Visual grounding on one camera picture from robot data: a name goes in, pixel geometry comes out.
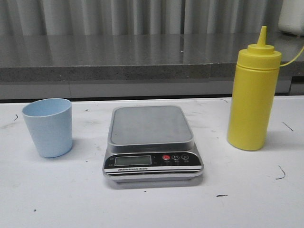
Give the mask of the light blue plastic cup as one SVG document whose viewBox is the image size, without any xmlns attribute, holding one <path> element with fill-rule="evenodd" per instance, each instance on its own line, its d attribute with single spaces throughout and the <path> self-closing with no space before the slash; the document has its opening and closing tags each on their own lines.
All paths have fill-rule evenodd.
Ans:
<svg viewBox="0 0 304 228">
<path fill-rule="evenodd" d="M 35 101 L 25 106 L 22 114 L 40 156 L 54 158 L 71 150 L 72 104 L 69 100 Z"/>
</svg>

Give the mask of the yellow squeeze bottle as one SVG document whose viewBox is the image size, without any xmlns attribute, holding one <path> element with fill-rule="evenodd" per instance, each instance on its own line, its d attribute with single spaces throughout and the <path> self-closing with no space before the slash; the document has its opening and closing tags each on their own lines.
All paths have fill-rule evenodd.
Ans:
<svg viewBox="0 0 304 228">
<path fill-rule="evenodd" d="M 266 37 L 267 27 L 262 26 L 257 43 L 238 53 L 227 141 L 245 151 L 264 146 L 280 68 L 295 62 L 303 53 L 301 49 L 283 64 L 282 53 L 268 45 Z"/>
</svg>

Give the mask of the silver digital kitchen scale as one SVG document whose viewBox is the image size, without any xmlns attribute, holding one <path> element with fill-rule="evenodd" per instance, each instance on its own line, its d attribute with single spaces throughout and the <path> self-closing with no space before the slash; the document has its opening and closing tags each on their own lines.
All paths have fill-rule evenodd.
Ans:
<svg viewBox="0 0 304 228">
<path fill-rule="evenodd" d="M 203 170 L 194 135 L 179 106 L 113 110 L 103 163 L 109 181 L 188 181 Z"/>
</svg>

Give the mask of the grey stone countertop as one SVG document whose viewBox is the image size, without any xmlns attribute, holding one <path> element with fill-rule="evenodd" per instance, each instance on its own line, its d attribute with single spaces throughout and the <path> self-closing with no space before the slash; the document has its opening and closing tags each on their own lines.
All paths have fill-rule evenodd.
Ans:
<svg viewBox="0 0 304 228">
<path fill-rule="evenodd" d="M 232 78 L 257 33 L 1 36 L 0 81 L 89 82 Z"/>
</svg>

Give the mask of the white appliance on countertop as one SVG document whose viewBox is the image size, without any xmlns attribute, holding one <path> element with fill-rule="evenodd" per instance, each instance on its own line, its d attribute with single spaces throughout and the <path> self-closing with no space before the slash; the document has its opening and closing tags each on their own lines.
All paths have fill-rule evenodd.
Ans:
<svg viewBox="0 0 304 228">
<path fill-rule="evenodd" d="M 284 0 L 278 21 L 281 32 L 304 35 L 304 0 Z"/>
</svg>

